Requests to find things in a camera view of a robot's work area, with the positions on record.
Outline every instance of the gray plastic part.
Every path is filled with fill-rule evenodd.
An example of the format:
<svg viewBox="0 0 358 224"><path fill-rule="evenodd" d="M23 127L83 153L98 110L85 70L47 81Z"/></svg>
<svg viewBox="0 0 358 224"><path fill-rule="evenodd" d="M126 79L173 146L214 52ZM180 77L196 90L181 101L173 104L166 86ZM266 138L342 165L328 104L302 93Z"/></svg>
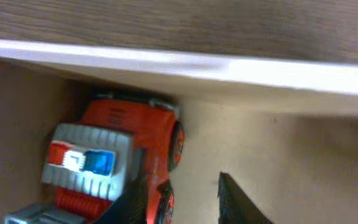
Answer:
<svg viewBox="0 0 358 224"><path fill-rule="evenodd" d="M79 215L57 209L48 203L35 203L5 216L5 224L84 224Z"/></svg>
<svg viewBox="0 0 358 224"><path fill-rule="evenodd" d="M133 165L131 169L131 181L135 180L140 174L141 169L144 165L144 149L138 148L133 153Z"/></svg>
<svg viewBox="0 0 358 224"><path fill-rule="evenodd" d="M111 175L105 176L90 171L75 172L63 166L45 163L42 182L112 201L122 194L132 165L130 135L92 126L60 124L53 140L115 152L115 167Z"/></svg>
<svg viewBox="0 0 358 224"><path fill-rule="evenodd" d="M173 103L169 103L167 101L164 101L164 100L161 100L161 99L158 99L158 98L152 98L149 101L149 103L153 107L159 106L159 107L161 107L163 109L166 109L166 110L172 110L177 119L179 119L179 117L180 117L180 109L179 109L178 105L174 105Z"/></svg>

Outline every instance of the red toy truck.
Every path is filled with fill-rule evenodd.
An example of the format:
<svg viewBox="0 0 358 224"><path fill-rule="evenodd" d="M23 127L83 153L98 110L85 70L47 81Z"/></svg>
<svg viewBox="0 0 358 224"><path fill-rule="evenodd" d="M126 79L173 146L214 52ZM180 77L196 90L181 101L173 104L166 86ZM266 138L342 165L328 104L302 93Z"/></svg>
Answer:
<svg viewBox="0 0 358 224"><path fill-rule="evenodd" d="M65 214L57 219L97 220L142 174L149 191L147 223L170 223L174 196L168 172L178 165L184 140L173 103L123 91L96 95L82 120L57 127L49 147L42 182L57 186L52 209ZM45 212L31 221L25 216L32 209ZM24 210L10 213L6 223L32 223L56 213L50 207Z"/></svg>

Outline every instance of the red plastic part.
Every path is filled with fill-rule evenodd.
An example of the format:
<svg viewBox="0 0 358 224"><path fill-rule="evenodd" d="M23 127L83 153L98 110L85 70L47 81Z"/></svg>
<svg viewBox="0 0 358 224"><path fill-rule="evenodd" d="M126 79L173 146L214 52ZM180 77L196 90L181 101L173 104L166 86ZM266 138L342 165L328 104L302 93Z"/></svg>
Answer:
<svg viewBox="0 0 358 224"><path fill-rule="evenodd" d="M72 147L73 146L65 144L64 142L52 142L49 145L49 158L47 162L50 164L61 165L65 153Z"/></svg>
<svg viewBox="0 0 358 224"><path fill-rule="evenodd" d="M142 103L104 99L92 101L79 122L132 133L134 149L145 150L143 168L149 174L147 223L155 223L162 196L158 186L169 179L169 148L176 121L173 111Z"/></svg>
<svg viewBox="0 0 358 224"><path fill-rule="evenodd" d="M93 221L110 207L111 202L58 187L56 204L60 209L73 212L87 218L89 221Z"/></svg>

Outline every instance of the blue light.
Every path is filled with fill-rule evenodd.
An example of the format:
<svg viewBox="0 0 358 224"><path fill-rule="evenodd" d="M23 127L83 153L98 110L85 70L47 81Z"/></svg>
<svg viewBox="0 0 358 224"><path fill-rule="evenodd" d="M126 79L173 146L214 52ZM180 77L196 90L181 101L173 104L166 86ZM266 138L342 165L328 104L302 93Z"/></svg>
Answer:
<svg viewBox="0 0 358 224"><path fill-rule="evenodd" d="M85 152L84 170L94 174L109 175L112 171L115 155L111 152Z"/></svg>

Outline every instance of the toy wheel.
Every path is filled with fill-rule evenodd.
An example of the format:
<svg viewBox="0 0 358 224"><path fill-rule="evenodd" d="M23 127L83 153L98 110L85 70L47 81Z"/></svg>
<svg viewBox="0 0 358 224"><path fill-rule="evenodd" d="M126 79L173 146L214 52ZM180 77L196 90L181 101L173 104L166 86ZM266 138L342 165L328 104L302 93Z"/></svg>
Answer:
<svg viewBox="0 0 358 224"><path fill-rule="evenodd" d="M181 159L181 154L183 150L183 145L185 143L185 132L180 121L177 121L175 127L173 128L170 151L168 158L168 170L172 171L179 164Z"/></svg>
<svg viewBox="0 0 358 224"><path fill-rule="evenodd" d="M170 224L173 217L173 205L175 197L173 191L170 190L167 197L161 198L160 208L158 209L157 224Z"/></svg>

